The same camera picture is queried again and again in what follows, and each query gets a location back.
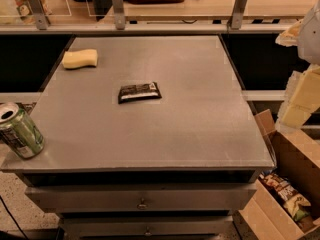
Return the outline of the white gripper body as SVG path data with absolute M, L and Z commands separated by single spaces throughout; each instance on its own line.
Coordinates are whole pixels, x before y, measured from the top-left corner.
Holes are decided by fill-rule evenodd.
M 298 36 L 298 56 L 320 64 L 320 0 L 305 15 Z

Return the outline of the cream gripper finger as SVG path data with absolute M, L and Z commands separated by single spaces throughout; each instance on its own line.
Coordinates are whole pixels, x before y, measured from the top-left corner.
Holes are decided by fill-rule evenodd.
M 319 108 L 320 66 L 311 64 L 304 72 L 293 71 L 289 77 L 278 112 L 278 128 L 299 129 Z
M 298 43 L 301 25 L 301 20 L 295 22 L 291 27 L 278 35 L 275 43 L 285 47 L 296 46 Z

